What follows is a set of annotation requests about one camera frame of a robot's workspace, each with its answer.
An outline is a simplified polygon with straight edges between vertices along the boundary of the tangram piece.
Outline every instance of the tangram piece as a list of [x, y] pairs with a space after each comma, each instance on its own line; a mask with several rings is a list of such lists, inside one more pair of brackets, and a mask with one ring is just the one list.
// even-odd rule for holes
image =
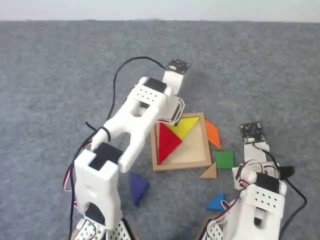
[[210, 143], [215, 145], [218, 149], [221, 149], [220, 136], [218, 128], [209, 122], [207, 119], [205, 120], [206, 134], [208, 135], [208, 140]]
[[135, 205], [138, 204], [139, 200], [147, 190], [148, 186], [149, 182], [147, 182], [145, 179], [132, 172], [130, 173], [130, 190], [132, 200]]
[[164, 123], [159, 124], [159, 156], [158, 164], [164, 160], [182, 143], [182, 140], [177, 137]]
[[217, 178], [217, 163], [212, 164], [201, 176], [201, 179], [216, 179]]
[[184, 139], [184, 137], [188, 134], [188, 132], [193, 128], [193, 126], [197, 123], [200, 117], [186, 117], [181, 118], [177, 126], [169, 125], [166, 126], [174, 132], [180, 139]]
[[220, 193], [215, 199], [213, 199], [207, 206], [208, 210], [224, 211], [225, 209], [221, 206], [220, 202], [225, 200], [225, 194]]
[[215, 162], [218, 169], [232, 169], [235, 166], [234, 153], [232, 151], [216, 151]]

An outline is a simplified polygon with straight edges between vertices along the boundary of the tangram puzzle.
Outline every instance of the tangram puzzle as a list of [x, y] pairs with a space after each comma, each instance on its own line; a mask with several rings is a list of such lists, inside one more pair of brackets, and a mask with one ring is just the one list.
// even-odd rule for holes
[[208, 141], [203, 113], [183, 114], [177, 126], [156, 123], [151, 131], [153, 170], [211, 166]]

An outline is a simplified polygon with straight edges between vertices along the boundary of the circuit board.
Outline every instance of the circuit board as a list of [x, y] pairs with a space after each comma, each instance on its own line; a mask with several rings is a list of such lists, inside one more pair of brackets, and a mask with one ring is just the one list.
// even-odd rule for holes
[[251, 122], [239, 125], [244, 144], [265, 142], [266, 137], [261, 122]]

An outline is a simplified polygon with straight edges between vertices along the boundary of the red triangle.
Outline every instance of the red triangle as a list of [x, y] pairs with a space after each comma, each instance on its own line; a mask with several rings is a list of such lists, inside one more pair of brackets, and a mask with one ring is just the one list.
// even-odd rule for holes
[[164, 160], [182, 143], [182, 140], [175, 135], [164, 123], [159, 124], [159, 157], [158, 164]]

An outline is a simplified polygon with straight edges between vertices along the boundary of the yellow triangle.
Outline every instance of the yellow triangle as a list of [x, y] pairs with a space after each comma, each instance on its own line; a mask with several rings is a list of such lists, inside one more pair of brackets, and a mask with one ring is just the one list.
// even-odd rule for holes
[[201, 176], [201, 179], [216, 179], [217, 178], [217, 165], [212, 164]]
[[193, 128], [193, 126], [199, 119], [199, 116], [181, 118], [177, 126], [172, 126], [169, 124], [167, 124], [166, 126], [180, 139], [184, 139], [184, 137], [188, 134], [188, 132]]

